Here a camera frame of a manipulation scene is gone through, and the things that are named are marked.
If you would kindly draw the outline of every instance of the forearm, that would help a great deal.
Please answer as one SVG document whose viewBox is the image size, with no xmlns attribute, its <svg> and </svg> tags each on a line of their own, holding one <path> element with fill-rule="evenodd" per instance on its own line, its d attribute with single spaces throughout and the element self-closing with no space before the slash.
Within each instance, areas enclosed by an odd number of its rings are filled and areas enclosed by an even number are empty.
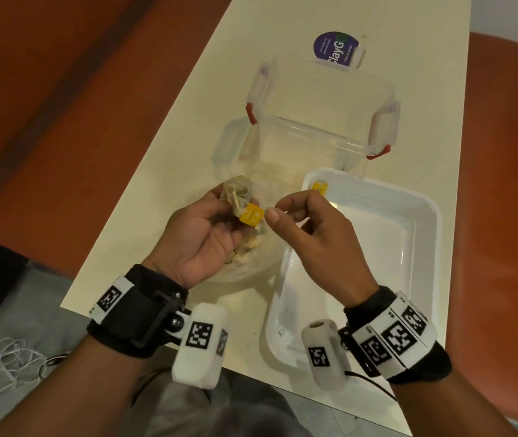
<svg viewBox="0 0 518 437">
<path fill-rule="evenodd" d="M 415 437 L 518 437 L 502 413 L 455 370 L 438 382 L 391 387 Z"/>
<path fill-rule="evenodd" d="M 84 338 L 0 422 L 0 437 L 115 435 L 144 363 Z"/>
</svg>

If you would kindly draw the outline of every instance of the purple sticker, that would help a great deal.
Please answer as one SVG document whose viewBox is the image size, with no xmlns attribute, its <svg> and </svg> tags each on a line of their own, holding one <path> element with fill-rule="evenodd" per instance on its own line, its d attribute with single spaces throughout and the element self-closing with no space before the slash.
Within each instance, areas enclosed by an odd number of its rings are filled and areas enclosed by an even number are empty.
<svg viewBox="0 0 518 437">
<path fill-rule="evenodd" d="M 341 32 L 326 32 L 313 42 L 316 57 L 344 66 L 350 65 L 357 47 L 356 38 Z"/>
</svg>

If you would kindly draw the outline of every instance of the table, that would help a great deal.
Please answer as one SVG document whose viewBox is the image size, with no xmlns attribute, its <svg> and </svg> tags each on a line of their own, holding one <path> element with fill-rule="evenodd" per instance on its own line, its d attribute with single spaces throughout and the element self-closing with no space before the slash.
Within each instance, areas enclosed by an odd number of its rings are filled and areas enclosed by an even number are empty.
<svg viewBox="0 0 518 437">
<path fill-rule="evenodd" d="M 242 173 L 236 160 L 231 168 L 220 165 L 235 150 L 217 148 L 236 148 L 243 138 L 245 96 L 262 61 L 285 52 L 313 56 L 317 36 L 340 31 L 365 46 L 360 69 L 391 80 L 402 102 L 398 143 L 369 162 L 366 176 L 419 191 L 442 212 L 437 328 L 443 342 L 469 17 L 470 0 L 233 0 L 62 307 L 87 315 L 104 289 L 152 249 L 175 209 Z M 322 391 L 309 373 L 290 371 L 270 356 L 262 330 L 272 291 L 265 282 L 254 288 L 204 283 L 191 291 L 189 305 L 219 303 L 232 314 L 224 366 L 410 434 L 389 399 L 369 390 L 357 398 Z"/>
</svg>

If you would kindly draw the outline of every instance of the yellow tag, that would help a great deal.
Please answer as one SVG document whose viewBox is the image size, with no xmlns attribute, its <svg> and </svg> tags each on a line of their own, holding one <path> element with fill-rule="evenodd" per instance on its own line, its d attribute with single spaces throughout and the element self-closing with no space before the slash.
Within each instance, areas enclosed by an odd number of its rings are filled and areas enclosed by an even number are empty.
<svg viewBox="0 0 518 437">
<path fill-rule="evenodd" d="M 311 186 L 312 190 L 316 190 L 322 196 L 326 194 L 326 190 L 328 190 L 328 183 L 323 181 L 316 181 Z"/>
<path fill-rule="evenodd" d="M 239 221 L 243 224 L 256 227 L 259 222 L 263 219 L 263 209 L 257 207 L 255 204 L 247 205 L 245 212 L 239 216 Z"/>
</svg>

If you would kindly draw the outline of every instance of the white tray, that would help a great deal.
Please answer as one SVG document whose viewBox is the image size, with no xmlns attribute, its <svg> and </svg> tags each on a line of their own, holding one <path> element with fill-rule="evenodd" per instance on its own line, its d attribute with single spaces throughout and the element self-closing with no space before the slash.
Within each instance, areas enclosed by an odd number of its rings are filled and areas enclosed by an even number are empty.
<svg viewBox="0 0 518 437">
<path fill-rule="evenodd" d="M 372 274 L 379 284 L 405 293 L 434 324 L 436 317 L 441 214 L 418 193 L 359 179 L 331 168 L 307 173 L 302 190 L 315 181 L 328 183 L 326 198 L 354 225 Z M 283 286 L 269 309 L 265 334 L 281 362 L 308 368 L 301 329 L 318 319 L 345 326 L 342 305 L 307 276 L 297 254 L 288 248 L 282 265 Z M 349 355 L 354 371 L 362 372 Z"/>
</svg>

